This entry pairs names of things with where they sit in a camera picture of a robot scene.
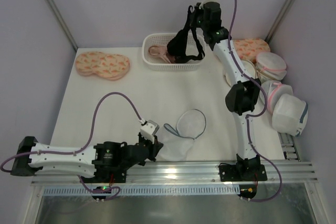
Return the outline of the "large white bag blue trim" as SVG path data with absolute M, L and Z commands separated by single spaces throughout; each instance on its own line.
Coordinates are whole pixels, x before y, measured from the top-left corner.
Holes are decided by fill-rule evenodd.
M 272 127 L 279 133 L 300 136 L 308 120 L 308 104 L 299 98 L 283 94 L 272 114 Z

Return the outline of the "peach patterned bra case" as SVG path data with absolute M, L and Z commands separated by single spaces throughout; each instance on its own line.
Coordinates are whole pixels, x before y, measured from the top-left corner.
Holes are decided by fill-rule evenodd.
M 119 54 L 107 54 L 100 51 L 88 51 L 75 59 L 77 72 L 82 76 L 98 76 L 107 80 L 118 80 L 130 70 L 128 57 Z
M 270 52 L 269 45 L 262 39 L 235 39 L 234 48 L 241 60 L 256 63 L 256 57 L 261 52 Z

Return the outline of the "aluminium mounting rail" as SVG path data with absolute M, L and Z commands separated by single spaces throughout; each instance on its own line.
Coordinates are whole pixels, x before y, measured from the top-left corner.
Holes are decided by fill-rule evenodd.
M 145 166 L 133 166 L 127 171 L 126 184 L 220 184 L 220 161 L 210 162 L 153 162 Z M 279 181 L 275 168 L 266 161 L 268 180 L 262 183 Z M 284 183 L 318 181 L 311 162 L 273 161 L 279 169 Z M 32 178 L 35 185 L 74 185 L 79 180 L 75 175 L 42 175 Z

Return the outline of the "cream laundry bag beige trim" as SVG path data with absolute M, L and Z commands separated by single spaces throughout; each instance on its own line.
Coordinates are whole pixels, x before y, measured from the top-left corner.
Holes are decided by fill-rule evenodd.
M 258 75 L 257 75 L 257 71 L 255 69 L 255 66 L 254 64 L 249 61 L 249 60 L 241 60 L 244 68 L 247 70 L 247 72 L 254 78 L 258 78 Z M 230 82 L 230 79 L 228 77 L 228 75 L 226 74 L 226 71 L 225 69 L 223 69 L 223 76 L 224 76 L 224 79 L 226 80 L 227 84 L 231 87 L 231 82 Z

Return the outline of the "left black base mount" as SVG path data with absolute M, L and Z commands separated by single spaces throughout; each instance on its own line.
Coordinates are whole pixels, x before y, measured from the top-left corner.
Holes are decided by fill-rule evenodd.
M 104 170 L 98 169 L 94 172 L 94 176 L 86 178 L 81 176 L 84 183 L 125 183 L 127 177 L 127 171 L 124 169 L 119 170 Z

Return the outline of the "white plastic basket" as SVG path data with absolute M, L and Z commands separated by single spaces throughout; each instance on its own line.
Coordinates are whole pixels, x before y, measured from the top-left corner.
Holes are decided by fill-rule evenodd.
M 204 39 L 197 35 L 195 41 L 191 33 L 187 36 L 185 55 L 175 56 L 168 52 L 168 45 L 176 33 L 156 33 L 145 37 L 142 43 L 142 60 L 154 71 L 194 71 L 199 68 L 202 60 L 197 60 L 198 48 L 206 49 Z

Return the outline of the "right peach patterned bra case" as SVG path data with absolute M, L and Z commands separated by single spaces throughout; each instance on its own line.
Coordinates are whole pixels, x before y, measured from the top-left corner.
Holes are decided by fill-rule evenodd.
M 261 52 L 270 52 L 269 45 L 262 39 L 235 39 L 234 48 L 241 60 L 256 63 L 256 57 Z

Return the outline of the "pink bra in basket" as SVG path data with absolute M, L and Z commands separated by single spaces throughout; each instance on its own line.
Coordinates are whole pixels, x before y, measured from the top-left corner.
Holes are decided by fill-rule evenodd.
M 175 63 L 175 57 L 168 53 L 167 46 L 151 46 L 148 53 L 152 57 L 162 59 L 165 63 Z

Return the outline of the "white mesh bag pink trim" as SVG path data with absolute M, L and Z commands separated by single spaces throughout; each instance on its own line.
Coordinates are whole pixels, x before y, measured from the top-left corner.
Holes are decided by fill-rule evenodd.
M 291 86 L 281 83 L 280 81 L 268 80 L 261 87 L 267 96 L 267 110 L 273 114 L 276 103 L 283 94 L 293 95 Z

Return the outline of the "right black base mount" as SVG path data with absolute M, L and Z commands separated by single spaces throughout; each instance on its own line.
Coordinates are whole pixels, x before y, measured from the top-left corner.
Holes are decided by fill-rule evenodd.
M 220 163 L 218 169 L 222 182 L 264 182 L 268 180 L 264 165 L 250 169 L 238 164 Z

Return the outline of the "left peach patterned bra case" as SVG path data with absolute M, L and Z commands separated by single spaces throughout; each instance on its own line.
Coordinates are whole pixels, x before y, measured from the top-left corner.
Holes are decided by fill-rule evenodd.
M 107 80 L 118 80 L 130 70 L 128 57 L 119 54 L 107 54 L 100 51 L 88 51 L 75 59 L 77 72 L 82 76 L 98 76 Z

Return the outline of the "white mesh bag pink zipper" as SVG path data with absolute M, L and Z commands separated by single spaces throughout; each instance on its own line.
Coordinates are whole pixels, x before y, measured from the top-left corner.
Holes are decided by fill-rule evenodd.
M 285 61 L 272 52 L 260 52 L 256 56 L 256 70 L 259 77 L 266 80 L 281 81 L 287 74 Z

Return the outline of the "white mesh bag blue trim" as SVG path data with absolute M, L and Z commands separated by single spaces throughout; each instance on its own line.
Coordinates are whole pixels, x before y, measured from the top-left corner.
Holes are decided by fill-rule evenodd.
M 169 162 L 185 161 L 195 141 L 205 132 L 206 126 L 206 116 L 198 109 L 183 113 L 175 126 L 165 123 L 158 132 L 158 140 L 163 143 L 158 156 Z

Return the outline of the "black bra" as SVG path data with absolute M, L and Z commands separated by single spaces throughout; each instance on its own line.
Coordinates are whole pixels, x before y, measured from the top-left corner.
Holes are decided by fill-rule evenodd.
M 184 27 L 176 34 L 176 36 L 172 40 L 170 40 L 170 42 L 167 45 L 168 53 L 175 57 L 176 64 L 185 64 L 188 63 L 190 60 L 201 61 L 205 56 L 203 47 L 199 39 L 197 38 L 196 28 L 190 27 L 192 10 L 193 6 L 190 5 L 188 7 L 187 19 Z M 198 51 L 197 56 L 186 54 L 189 31 L 191 31 L 193 39 L 196 44 L 196 48 Z

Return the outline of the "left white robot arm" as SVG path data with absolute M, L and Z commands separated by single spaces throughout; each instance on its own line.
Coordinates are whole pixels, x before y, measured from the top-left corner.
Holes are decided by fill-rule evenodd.
M 154 162 L 162 147 L 158 140 L 140 135 L 134 145 L 106 141 L 77 152 L 75 148 L 41 144 L 27 136 L 19 144 L 10 174 L 69 174 L 79 175 L 85 183 L 125 183 L 129 168 L 143 166 L 147 160 Z

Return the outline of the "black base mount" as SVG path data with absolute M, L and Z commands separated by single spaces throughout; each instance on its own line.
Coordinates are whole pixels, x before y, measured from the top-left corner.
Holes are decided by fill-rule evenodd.
M 124 169 L 119 170 L 104 170 L 98 169 L 94 172 L 94 176 L 86 178 L 81 176 L 84 183 L 125 183 L 127 177 L 127 171 Z
M 220 163 L 218 169 L 222 182 L 264 182 L 268 180 L 264 165 L 250 169 L 238 164 Z

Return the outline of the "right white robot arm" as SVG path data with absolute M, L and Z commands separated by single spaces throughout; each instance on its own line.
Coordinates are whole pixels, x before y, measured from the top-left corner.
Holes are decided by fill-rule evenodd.
M 229 41 L 231 36 L 222 26 L 221 8 L 217 2 L 197 3 L 191 14 L 191 29 L 200 28 L 205 42 L 220 59 L 230 78 L 231 88 L 225 97 L 225 104 L 232 113 L 237 130 L 238 151 L 235 165 L 222 165 L 224 177 L 228 179 L 252 180 L 259 172 L 260 156 L 253 150 L 251 139 L 252 124 L 248 117 L 255 109 L 260 91 L 259 79 L 254 79 L 246 70 L 234 52 Z

